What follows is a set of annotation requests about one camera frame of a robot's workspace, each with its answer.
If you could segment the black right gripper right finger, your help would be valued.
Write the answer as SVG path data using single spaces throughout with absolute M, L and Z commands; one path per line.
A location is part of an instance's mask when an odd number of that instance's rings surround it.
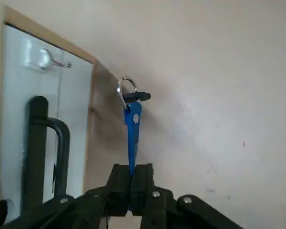
M 137 165 L 130 187 L 130 210 L 142 229 L 238 229 L 240 226 L 195 195 L 174 199 L 157 187 L 152 164 Z

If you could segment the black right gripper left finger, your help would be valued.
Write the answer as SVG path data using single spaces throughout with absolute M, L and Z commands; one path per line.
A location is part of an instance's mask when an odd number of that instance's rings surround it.
M 4 229 L 97 229 L 110 217 L 128 211 L 131 175 L 127 165 L 115 164 L 105 186 L 78 198 L 62 195 L 25 212 Z

